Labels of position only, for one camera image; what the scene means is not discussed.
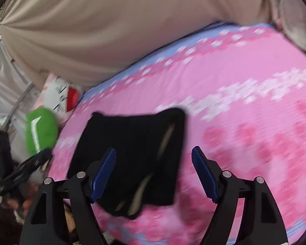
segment pink tablecloth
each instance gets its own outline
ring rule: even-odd
[[[306,56],[267,25],[222,26],[214,38],[177,43],[173,54],[159,51],[154,63],[143,60],[86,95],[59,137],[49,176],[65,179],[93,111],[134,115],[180,106],[188,124],[175,204],[147,205],[133,221],[94,205],[101,228],[130,245],[198,244],[215,209],[191,163],[191,149],[199,145],[237,177],[265,178],[294,242],[306,228]]]

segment beige curtain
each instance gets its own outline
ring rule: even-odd
[[[269,19],[268,0],[7,0],[0,33],[39,87],[48,72],[90,87],[215,21]]]

